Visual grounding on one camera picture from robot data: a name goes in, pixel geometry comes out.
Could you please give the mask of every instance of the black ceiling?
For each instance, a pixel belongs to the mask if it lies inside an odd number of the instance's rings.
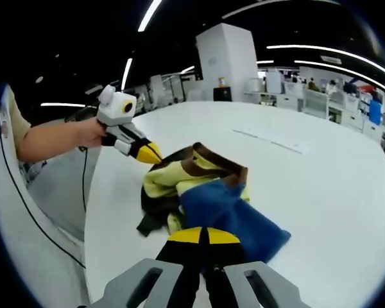
[[[381,4],[385,1],[376,5],[348,1],[343,6],[282,1],[221,18],[256,2],[162,0],[143,33],[137,29],[151,0],[8,5],[0,10],[0,77],[10,82],[25,113],[41,102],[88,103],[94,98],[84,94],[87,89],[121,82],[129,57],[134,59],[129,87],[146,83],[154,74],[197,65],[195,36],[219,22],[250,30],[258,60],[289,66],[296,59],[322,62],[320,55],[335,56],[305,49],[266,49],[308,44],[349,51],[385,67],[385,5]],[[343,67],[385,83],[385,75],[373,67],[335,57]],[[36,84],[39,76],[44,79]]]

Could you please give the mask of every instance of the white table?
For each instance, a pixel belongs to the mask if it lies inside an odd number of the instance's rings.
[[[252,206],[292,233],[269,265],[311,307],[361,307],[384,281],[385,155],[369,138],[300,112],[245,103],[181,103],[133,121],[164,156],[201,141],[249,168]],[[269,129],[310,151],[233,132],[237,126]],[[143,238],[135,229],[150,167],[113,148],[101,150],[85,225],[93,301],[136,262],[154,259],[168,237],[161,230]]]

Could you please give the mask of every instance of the human hand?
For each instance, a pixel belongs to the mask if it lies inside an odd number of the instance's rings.
[[[105,128],[97,118],[76,122],[78,125],[78,145],[86,148],[101,146],[101,138],[106,136]]]

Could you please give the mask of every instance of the office desk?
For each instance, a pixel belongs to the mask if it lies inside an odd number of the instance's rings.
[[[313,308],[362,307],[385,279],[385,156],[364,135],[300,112],[247,103],[186,102],[134,123],[164,156],[201,141],[247,166],[252,206],[292,233],[269,265]],[[307,144],[299,154],[233,132],[269,130]],[[90,297],[144,258],[155,258],[165,230],[144,238],[140,191],[151,166],[103,148],[85,224]],[[195,307],[210,307],[205,291]]]

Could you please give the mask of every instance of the black cable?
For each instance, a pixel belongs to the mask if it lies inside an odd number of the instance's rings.
[[[89,154],[89,149],[85,148],[85,158],[84,158],[84,168],[83,168],[83,176],[81,178],[81,194],[83,195],[83,206],[84,212],[87,211],[87,206],[85,204],[85,193],[84,193],[84,176],[85,176],[85,168],[87,167],[87,156]]]
[[[76,259],[75,256],[73,256],[71,253],[69,253],[67,250],[65,250],[64,248],[62,248],[59,244],[57,244],[51,237],[49,237],[49,235],[43,230],[43,228],[39,225],[39,223],[37,222],[37,220],[34,218],[33,214],[30,212],[30,209],[28,208],[27,206],[27,203],[26,201],[24,200],[24,197],[23,195],[21,194],[20,192],[20,189],[19,189],[19,186],[17,186],[17,183],[15,182],[14,180],[14,177],[13,177],[13,174],[12,172],[10,171],[10,167],[8,166],[8,163],[7,163],[7,158],[6,158],[6,154],[4,152],[4,146],[3,146],[3,139],[1,137],[1,122],[0,122],[0,144],[1,144],[1,151],[3,153],[3,157],[4,157],[4,162],[6,164],[6,167],[7,167],[7,171],[8,171],[8,174],[10,175],[10,178],[12,178],[12,182],[15,186],[15,188],[17,189],[17,192],[19,193],[19,196],[24,204],[24,207],[26,208],[28,214],[30,215],[30,217],[32,218],[32,220],[34,221],[34,223],[36,224],[36,226],[38,227],[38,229],[40,229],[40,231],[58,248],[60,249],[62,252],[64,252],[66,255],[68,255],[70,258],[72,258],[74,261],[76,261],[78,263],[78,265],[80,265],[82,268],[85,269],[85,266],[83,265],[83,263],[81,263],[78,259]]]

